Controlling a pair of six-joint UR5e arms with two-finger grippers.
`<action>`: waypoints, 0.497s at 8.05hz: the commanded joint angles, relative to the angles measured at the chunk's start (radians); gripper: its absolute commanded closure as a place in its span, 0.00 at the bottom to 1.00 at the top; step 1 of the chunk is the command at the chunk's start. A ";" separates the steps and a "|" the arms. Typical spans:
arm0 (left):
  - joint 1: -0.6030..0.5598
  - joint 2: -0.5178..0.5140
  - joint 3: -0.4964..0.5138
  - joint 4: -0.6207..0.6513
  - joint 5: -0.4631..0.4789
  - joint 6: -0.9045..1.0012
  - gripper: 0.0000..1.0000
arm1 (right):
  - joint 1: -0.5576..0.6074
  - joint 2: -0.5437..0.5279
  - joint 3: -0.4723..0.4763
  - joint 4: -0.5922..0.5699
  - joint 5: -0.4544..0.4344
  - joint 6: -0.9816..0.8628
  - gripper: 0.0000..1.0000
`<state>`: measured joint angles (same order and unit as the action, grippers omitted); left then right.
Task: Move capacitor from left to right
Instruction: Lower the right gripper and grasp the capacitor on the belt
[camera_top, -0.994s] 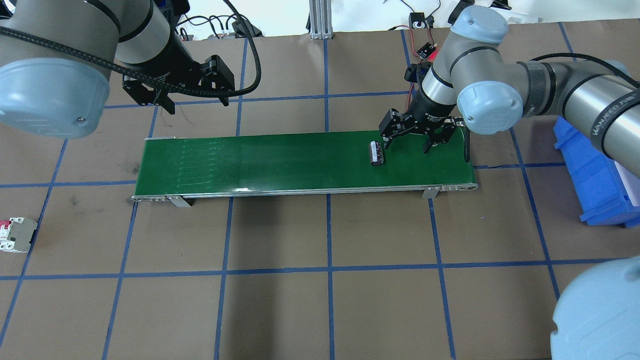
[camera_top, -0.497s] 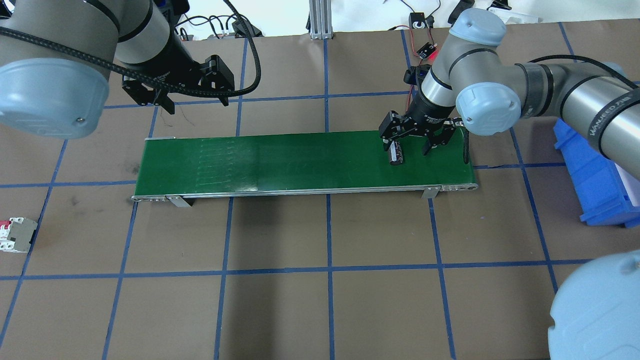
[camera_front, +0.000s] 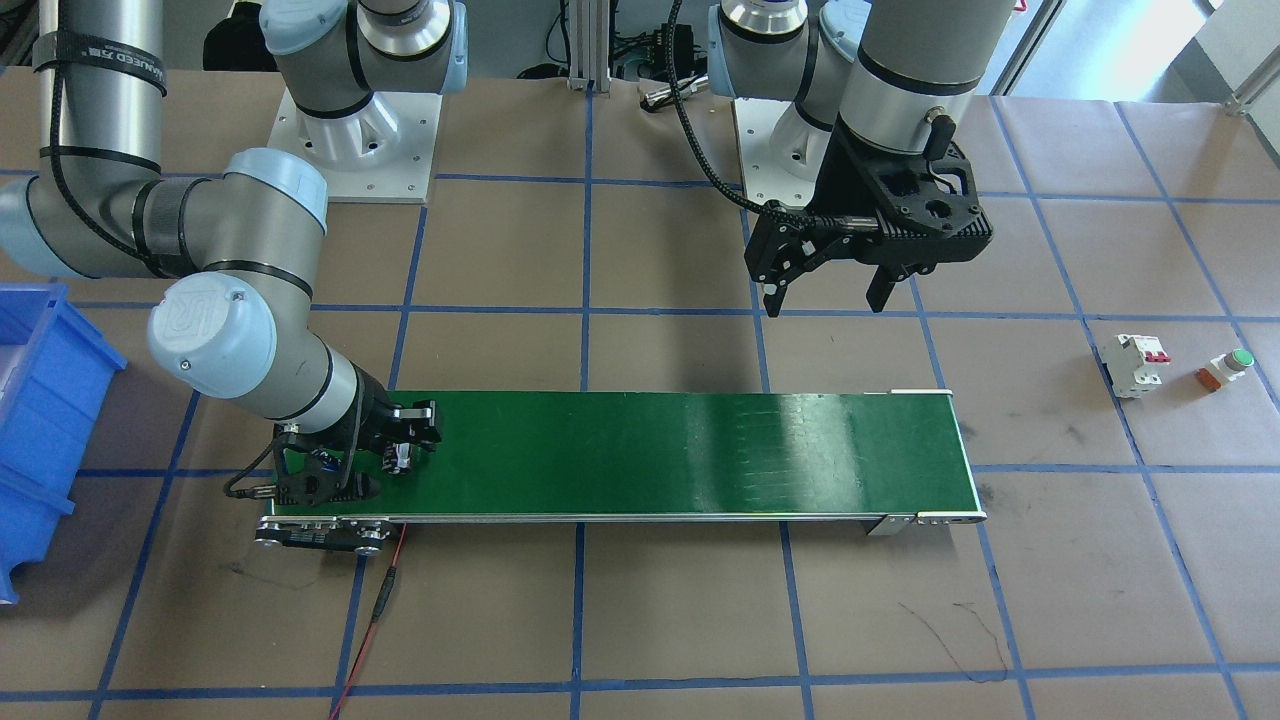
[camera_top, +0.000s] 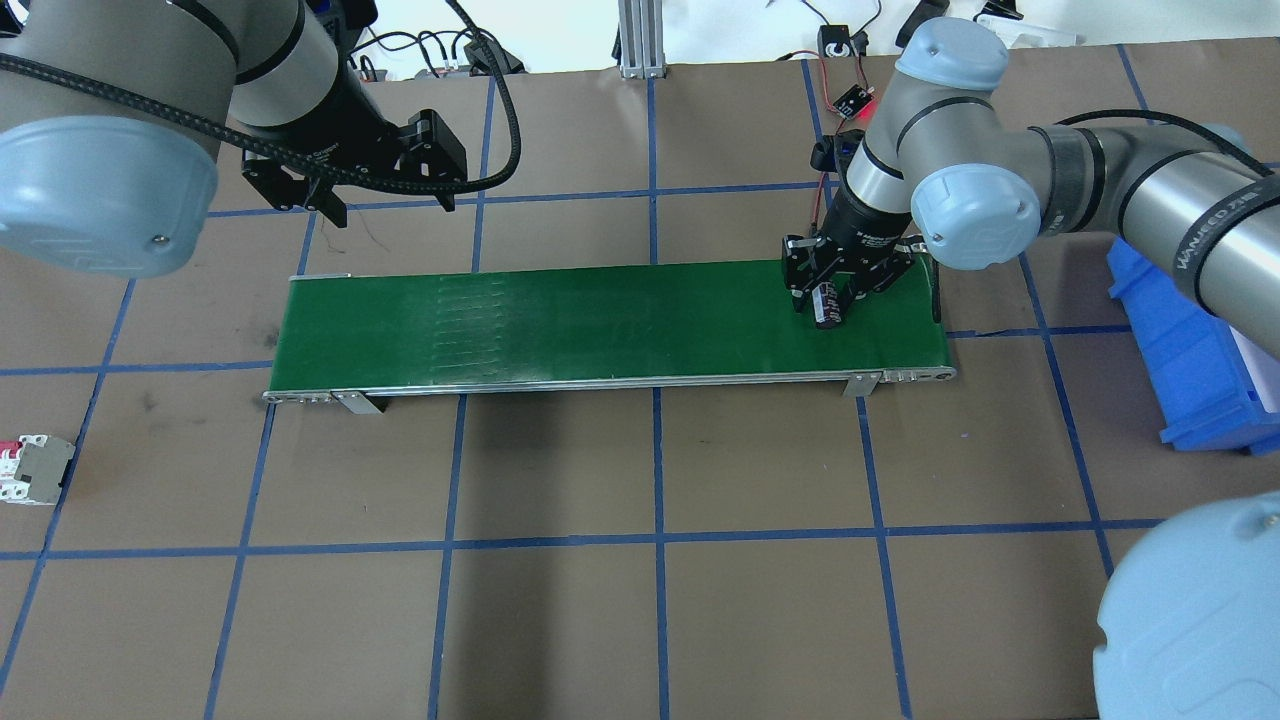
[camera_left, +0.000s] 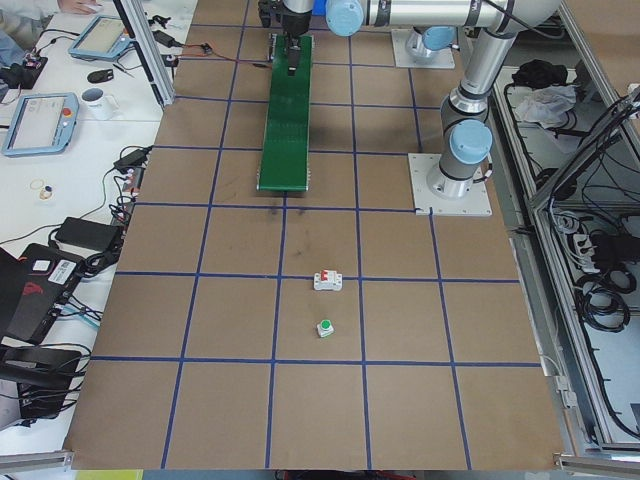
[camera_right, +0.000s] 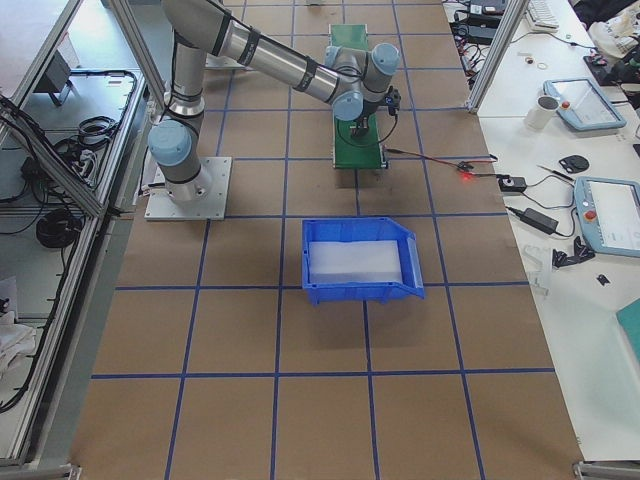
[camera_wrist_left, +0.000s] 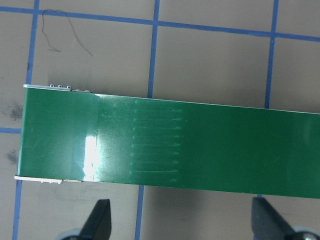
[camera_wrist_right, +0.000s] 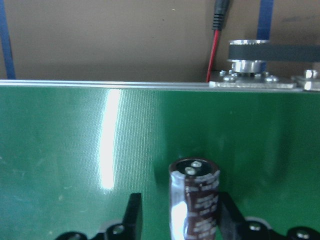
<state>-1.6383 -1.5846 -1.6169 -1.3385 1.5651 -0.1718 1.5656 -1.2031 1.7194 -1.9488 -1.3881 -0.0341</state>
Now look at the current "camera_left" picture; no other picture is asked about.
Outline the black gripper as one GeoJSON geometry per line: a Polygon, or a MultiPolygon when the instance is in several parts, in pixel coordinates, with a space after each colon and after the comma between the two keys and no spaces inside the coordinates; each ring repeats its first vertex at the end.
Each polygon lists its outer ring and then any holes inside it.
{"type": "MultiPolygon", "coordinates": [[[[284,34],[291,38],[298,38],[306,34],[310,28],[311,11],[298,13],[291,10],[284,10],[281,13],[281,25],[284,34]]],[[[301,46],[299,44],[288,44],[286,46],[287,75],[294,76],[299,68],[301,57],[301,46]]]]}

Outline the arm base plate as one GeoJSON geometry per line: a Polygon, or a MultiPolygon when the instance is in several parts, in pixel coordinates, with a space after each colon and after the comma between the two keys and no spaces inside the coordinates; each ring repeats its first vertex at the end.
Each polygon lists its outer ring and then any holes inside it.
{"type": "Polygon", "coordinates": [[[452,46],[456,40],[456,28],[453,26],[393,29],[391,38],[396,67],[455,68],[452,46]]]}
{"type": "Polygon", "coordinates": [[[440,170],[440,154],[409,153],[414,211],[417,215],[490,217],[492,208],[478,165],[467,180],[452,180],[440,170]]]}

